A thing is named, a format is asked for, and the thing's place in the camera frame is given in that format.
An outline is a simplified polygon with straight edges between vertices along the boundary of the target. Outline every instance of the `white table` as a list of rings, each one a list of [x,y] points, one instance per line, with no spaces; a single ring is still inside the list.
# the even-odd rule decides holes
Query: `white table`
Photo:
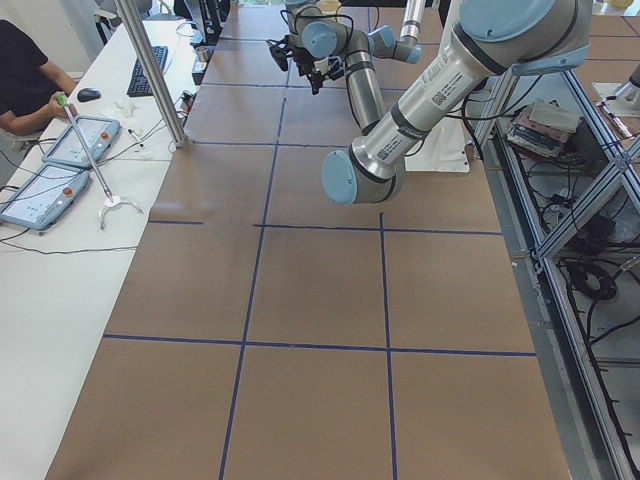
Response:
[[[153,45],[169,47],[165,79],[172,98],[194,91],[191,67],[195,55],[180,22],[146,22]],[[152,97],[129,99],[135,53],[123,27],[89,68],[76,91],[96,87],[100,100],[77,103],[81,115],[110,116],[123,123],[107,155],[133,143],[127,128],[147,133],[160,119]],[[133,114],[117,103],[135,106]],[[66,122],[55,120],[42,138],[56,137]],[[98,228],[97,212],[104,194],[92,173],[87,190],[45,235],[29,232],[13,242],[45,251],[108,249],[135,246],[171,160],[173,146],[162,129],[143,149],[132,149],[109,162],[102,172],[114,194],[135,199],[144,210],[111,211],[106,231]],[[35,170],[41,152],[34,148],[23,166]],[[18,170],[11,184],[30,174]],[[6,200],[8,195],[0,197]],[[1,225],[0,238],[23,228]],[[68,419],[122,286],[134,251],[73,255],[40,255],[0,244],[0,478],[41,480],[58,448]]]

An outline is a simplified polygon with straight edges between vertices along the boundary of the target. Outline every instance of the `computer mouse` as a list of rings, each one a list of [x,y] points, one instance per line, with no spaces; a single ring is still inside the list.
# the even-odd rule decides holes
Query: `computer mouse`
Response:
[[[101,96],[102,94],[97,88],[83,88],[78,92],[77,95],[78,101],[82,103],[88,102],[90,100],[95,100],[97,98],[100,98]]]

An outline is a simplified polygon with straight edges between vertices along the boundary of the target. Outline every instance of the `person's arm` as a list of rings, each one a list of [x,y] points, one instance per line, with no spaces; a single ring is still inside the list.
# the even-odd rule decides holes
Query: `person's arm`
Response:
[[[47,60],[47,63],[38,68],[45,77],[58,85],[67,95],[70,95],[73,89],[76,88],[76,82],[51,60]]]
[[[69,108],[74,115],[77,115],[73,105],[69,105]],[[55,95],[52,95],[49,103],[29,115],[16,117],[11,110],[3,113],[0,115],[0,128],[13,135],[24,136],[43,130],[55,117],[67,118],[67,114],[58,104]]]

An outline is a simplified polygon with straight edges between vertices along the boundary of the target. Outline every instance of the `keyboard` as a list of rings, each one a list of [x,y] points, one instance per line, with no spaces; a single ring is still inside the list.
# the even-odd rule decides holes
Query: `keyboard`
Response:
[[[165,46],[155,46],[151,48],[153,50],[153,54],[156,57],[156,60],[158,61],[160,70],[164,69],[164,66],[167,63],[167,53],[169,52],[169,49]],[[131,73],[131,81],[129,82],[127,95],[130,97],[148,97],[150,95],[153,95],[153,92],[151,91],[151,85],[149,85],[149,81],[147,80],[147,77],[144,76],[144,72],[142,71],[140,60],[136,60],[136,64],[133,66],[133,72]]]

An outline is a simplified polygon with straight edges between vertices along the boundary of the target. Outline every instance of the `black shirt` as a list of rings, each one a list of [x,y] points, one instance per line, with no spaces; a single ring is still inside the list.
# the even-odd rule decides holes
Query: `black shirt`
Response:
[[[0,20],[0,115],[21,117],[49,103],[60,88],[38,69],[47,60],[26,33]]]

